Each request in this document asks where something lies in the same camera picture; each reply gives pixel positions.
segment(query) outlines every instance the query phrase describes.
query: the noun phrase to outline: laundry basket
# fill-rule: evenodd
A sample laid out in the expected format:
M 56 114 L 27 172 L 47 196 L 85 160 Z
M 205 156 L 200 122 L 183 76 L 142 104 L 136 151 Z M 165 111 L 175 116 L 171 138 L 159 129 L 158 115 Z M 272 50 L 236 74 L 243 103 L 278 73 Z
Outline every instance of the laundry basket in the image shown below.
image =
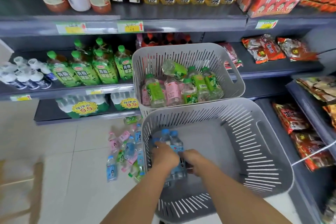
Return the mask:
M 174 129 L 185 150 L 196 149 L 233 179 L 262 197 L 288 191 L 292 166 L 260 107 L 245 98 L 163 108 L 143 121 L 146 172 L 151 168 L 149 141 L 162 129 Z M 216 210 L 199 177 L 187 175 L 164 188 L 157 216 L 182 223 Z
M 137 50 L 132 57 L 133 82 L 135 94 L 139 102 L 139 107 L 143 117 L 150 112 L 157 110 L 146 107 L 141 103 L 141 86 L 144 84 L 146 74 L 153 73 L 159 80 L 165 80 L 162 73 L 162 63 L 171 59 L 186 68 L 195 66 L 199 71 L 203 66 L 209 67 L 214 72 L 224 91 L 222 99 L 240 97 L 245 91 L 245 84 L 223 47 L 218 44 L 181 44 L 155 47 L 144 47 Z M 232 67 L 232 76 L 236 78 L 233 82 L 228 71 L 225 69 L 225 61 Z

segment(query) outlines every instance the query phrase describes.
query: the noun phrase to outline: price sign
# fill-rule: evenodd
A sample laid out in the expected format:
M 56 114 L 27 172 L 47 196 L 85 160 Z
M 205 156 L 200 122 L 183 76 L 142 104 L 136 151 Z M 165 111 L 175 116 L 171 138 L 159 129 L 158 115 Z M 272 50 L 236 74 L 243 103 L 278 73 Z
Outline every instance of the price sign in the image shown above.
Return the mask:
M 138 108 L 139 103 L 137 99 L 135 98 L 127 98 L 121 101 L 121 106 L 126 108 L 126 109 L 133 109 L 133 108 Z
M 103 94 L 103 89 L 91 89 L 91 90 L 86 90 L 85 91 L 87 95 L 95 95 L 95 94 Z
M 261 20 L 258 21 L 256 29 L 270 29 L 274 28 L 279 20 Z
M 56 24 L 59 34 L 85 34 L 86 24 L 85 22 L 69 22 Z
M 117 23 L 119 33 L 143 32 L 144 24 L 142 21 L 121 21 Z
M 25 101 L 25 100 L 31 100 L 30 95 L 19 95 L 19 96 L 11 96 L 11 101 Z
M 97 111 L 98 106 L 95 102 L 78 102 L 72 107 L 72 111 L 80 115 L 86 115 Z

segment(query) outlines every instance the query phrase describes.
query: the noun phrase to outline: basket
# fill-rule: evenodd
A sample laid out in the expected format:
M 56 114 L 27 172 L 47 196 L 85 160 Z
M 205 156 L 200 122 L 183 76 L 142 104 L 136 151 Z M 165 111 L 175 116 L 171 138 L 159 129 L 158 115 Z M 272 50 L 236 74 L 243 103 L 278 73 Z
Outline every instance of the basket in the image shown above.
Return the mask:
M 233 179 L 262 197 L 287 192 L 292 166 L 260 107 L 245 98 L 163 108 L 143 121 L 146 172 L 151 168 L 149 140 L 163 128 L 175 129 L 185 149 L 196 149 Z M 215 213 L 199 177 L 187 175 L 164 188 L 156 215 L 182 223 Z
M 166 76 L 162 73 L 161 66 L 167 59 L 184 65 L 186 68 L 195 66 L 197 70 L 200 70 L 203 66 L 209 67 L 216 74 L 224 91 L 222 99 L 240 97 L 245 91 L 245 84 L 236 66 L 220 45 L 204 43 L 144 47 L 137 50 L 132 57 L 135 94 L 143 117 L 157 109 L 142 105 L 141 86 L 144 84 L 147 73 L 153 73 L 160 80 L 166 79 Z M 231 80 L 228 71 L 225 69 L 224 63 L 226 61 L 232 67 L 231 72 L 233 72 L 233 78 L 236 79 L 235 82 Z

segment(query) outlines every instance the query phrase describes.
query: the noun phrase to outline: person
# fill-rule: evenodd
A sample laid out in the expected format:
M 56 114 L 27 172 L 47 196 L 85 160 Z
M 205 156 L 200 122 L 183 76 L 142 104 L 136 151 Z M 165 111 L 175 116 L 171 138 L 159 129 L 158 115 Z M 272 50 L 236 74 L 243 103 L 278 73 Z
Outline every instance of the person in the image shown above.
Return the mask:
M 150 224 L 166 177 L 179 164 L 180 157 L 162 142 L 155 142 L 152 168 L 102 220 L 101 224 Z M 248 188 L 225 175 L 198 151 L 179 153 L 199 176 L 211 196 L 222 223 L 291 224 L 281 213 Z

